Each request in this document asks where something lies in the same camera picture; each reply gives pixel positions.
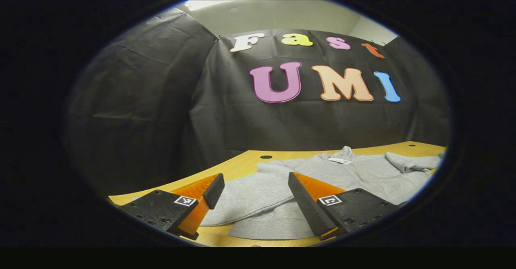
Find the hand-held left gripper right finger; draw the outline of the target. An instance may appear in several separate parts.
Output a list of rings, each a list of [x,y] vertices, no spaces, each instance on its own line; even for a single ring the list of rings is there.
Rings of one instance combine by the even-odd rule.
[[[289,173],[288,185],[308,226],[321,241],[365,228],[399,209],[363,188],[343,190],[298,172]]]

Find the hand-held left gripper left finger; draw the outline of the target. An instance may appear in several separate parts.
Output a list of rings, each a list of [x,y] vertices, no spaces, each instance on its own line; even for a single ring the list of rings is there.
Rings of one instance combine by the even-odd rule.
[[[196,240],[206,214],[225,188],[223,174],[212,175],[171,192],[153,190],[121,208],[169,234]]]

